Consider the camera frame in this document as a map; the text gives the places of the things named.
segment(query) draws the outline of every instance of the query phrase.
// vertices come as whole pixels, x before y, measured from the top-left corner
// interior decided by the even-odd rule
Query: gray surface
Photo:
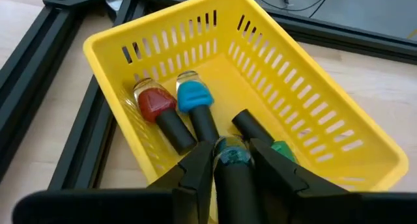
[[[265,8],[273,8],[260,0],[256,1]],[[265,1],[279,7],[285,6],[281,0]],[[305,8],[316,1],[289,0],[288,8]],[[309,16],[317,6],[302,12],[289,13]],[[417,0],[326,0],[313,18],[406,38],[417,29]]]

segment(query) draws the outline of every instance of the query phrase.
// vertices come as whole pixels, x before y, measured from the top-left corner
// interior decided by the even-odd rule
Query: wooden table
[[[42,0],[0,0],[0,67],[42,5]],[[47,188],[92,76],[81,45],[91,34],[110,27],[107,16],[86,17],[0,184],[0,223],[10,223],[17,200]],[[417,191],[417,66],[301,45],[407,153],[409,172],[392,190]],[[101,187],[146,185],[117,128]]]

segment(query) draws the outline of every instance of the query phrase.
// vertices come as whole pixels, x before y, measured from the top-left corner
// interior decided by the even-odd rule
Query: table surface
[[[0,67],[42,9],[42,0],[0,0]],[[16,201],[46,189],[92,76],[83,41],[110,28],[104,14],[90,13],[72,43],[32,125],[0,184],[0,223],[10,223]],[[365,55],[301,46],[401,146],[409,172],[393,191],[417,191],[417,66]],[[119,128],[116,129],[102,188],[146,186]]]

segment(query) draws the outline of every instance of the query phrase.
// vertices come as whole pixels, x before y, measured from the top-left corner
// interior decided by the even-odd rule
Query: yellow basket
[[[231,119],[248,108],[300,165],[344,188],[386,190],[407,172],[401,148],[254,0],[189,0],[93,35],[84,52],[150,183],[181,157],[139,114],[134,74],[176,96],[191,69],[221,135],[238,133]]]

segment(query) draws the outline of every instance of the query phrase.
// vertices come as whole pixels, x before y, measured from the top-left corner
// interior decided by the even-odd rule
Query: black metal rail
[[[97,0],[44,0],[47,6],[0,70],[0,179],[78,30],[85,12],[80,7],[87,7],[93,1]],[[145,1],[164,8],[185,0],[141,0]],[[417,64],[417,43],[413,41],[266,11],[297,41]],[[124,0],[114,24],[144,13],[144,3]],[[109,106],[92,78],[50,189],[97,187],[114,127]]]
[[[143,2],[123,0],[113,26],[144,14]],[[48,189],[97,188],[115,127],[113,114],[93,77]]]

